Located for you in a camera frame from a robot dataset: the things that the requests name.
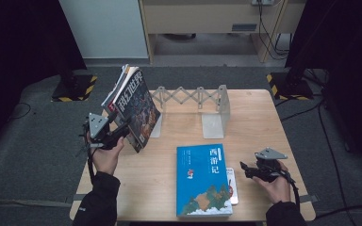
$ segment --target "hand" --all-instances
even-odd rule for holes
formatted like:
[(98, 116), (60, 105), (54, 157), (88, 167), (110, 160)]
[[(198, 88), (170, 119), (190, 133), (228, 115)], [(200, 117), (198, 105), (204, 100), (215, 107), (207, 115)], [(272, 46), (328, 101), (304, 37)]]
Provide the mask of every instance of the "hand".
[[(281, 165), (281, 169), (288, 171), (288, 168), (278, 161)], [(265, 182), (258, 177), (253, 177), (253, 180), (261, 185), (268, 193), (269, 198), (273, 204), (278, 202), (290, 202), (290, 184), (287, 179), (282, 176), (277, 177), (273, 182)]]
[[(87, 134), (88, 141), (90, 140), (90, 134)], [(119, 161), (119, 153), (124, 147), (124, 137), (120, 137), (117, 141), (116, 147), (113, 147), (111, 150), (102, 150), (102, 149), (90, 149), (90, 152), (95, 152), (92, 157), (93, 165), (95, 165), (96, 170), (105, 172), (109, 175), (113, 175), (114, 170), (117, 168), (117, 163)]]

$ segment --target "power strip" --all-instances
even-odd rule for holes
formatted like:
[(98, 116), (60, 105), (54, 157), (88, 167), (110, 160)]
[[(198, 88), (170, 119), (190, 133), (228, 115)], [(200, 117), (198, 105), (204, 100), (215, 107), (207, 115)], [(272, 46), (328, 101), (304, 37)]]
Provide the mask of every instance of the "power strip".
[(258, 6), (259, 2), (262, 6), (272, 6), (274, 5), (274, 0), (252, 0), (253, 6)]

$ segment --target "white wall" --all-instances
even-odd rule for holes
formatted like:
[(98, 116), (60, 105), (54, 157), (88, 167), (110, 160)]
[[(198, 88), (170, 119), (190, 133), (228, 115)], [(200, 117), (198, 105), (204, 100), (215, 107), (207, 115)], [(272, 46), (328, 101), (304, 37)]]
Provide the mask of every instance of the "white wall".
[(59, 0), (84, 58), (148, 58), (138, 0)]

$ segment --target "gray floor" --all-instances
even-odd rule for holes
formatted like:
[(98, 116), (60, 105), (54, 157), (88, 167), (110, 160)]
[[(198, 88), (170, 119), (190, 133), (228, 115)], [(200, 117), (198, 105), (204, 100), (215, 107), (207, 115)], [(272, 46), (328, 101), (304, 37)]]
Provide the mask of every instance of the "gray floor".
[[(288, 36), (280, 49), (288, 48)], [(47, 201), (54, 204), (72, 202), (86, 156), (78, 154), (81, 146), (81, 123), (89, 112), (101, 112), (99, 104), (119, 74), (119, 64), (89, 65), (98, 75), (88, 101), (52, 103), (50, 95), (59, 77), (53, 76), (27, 87), (21, 102), (30, 111), (11, 120), (0, 134), (0, 200)], [(285, 60), (258, 62), (252, 42), (244, 35), (198, 34), (194, 40), (172, 40), (159, 37), (153, 64), (142, 64), (147, 83), (154, 89), (165, 86), (186, 89), (197, 84), (208, 89), (226, 84), (230, 89), (267, 89), (265, 75), (285, 71)], [(320, 88), (309, 83), (315, 93)], [(277, 107), (280, 119), (315, 106), (321, 97), (310, 101), (288, 101)], [(28, 111), (18, 105), (13, 117)], [(362, 204), (362, 156), (345, 151), (332, 116), (323, 107), (321, 118), (330, 140), (332, 152), (349, 206)], [(314, 202), (317, 215), (343, 207), (331, 151), (321, 128), (318, 109), (283, 121), (289, 144), (297, 160), (305, 185)], [(0, 204), (0, 225), (70, 225), (70, 208), (30, 207)], [(351, 211), (356, 225), (362, 225), (362, 209)], [(346, 212), (309, 222), (309, 225), (353, 225)]]

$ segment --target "book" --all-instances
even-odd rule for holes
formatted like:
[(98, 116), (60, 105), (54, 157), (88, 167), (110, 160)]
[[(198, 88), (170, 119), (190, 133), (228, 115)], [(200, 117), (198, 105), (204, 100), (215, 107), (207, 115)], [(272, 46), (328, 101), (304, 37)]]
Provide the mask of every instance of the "book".
[(139, 67), (124, 65), (113, 89), (102, 107), (117, 125), (128, 122), (130, 134), (126, 137), (138, 153), (148, 143), (149, 137), (161, 115)]
[(221, 143), (177, 147), (176, 215), (228, 217), (230, 201)]

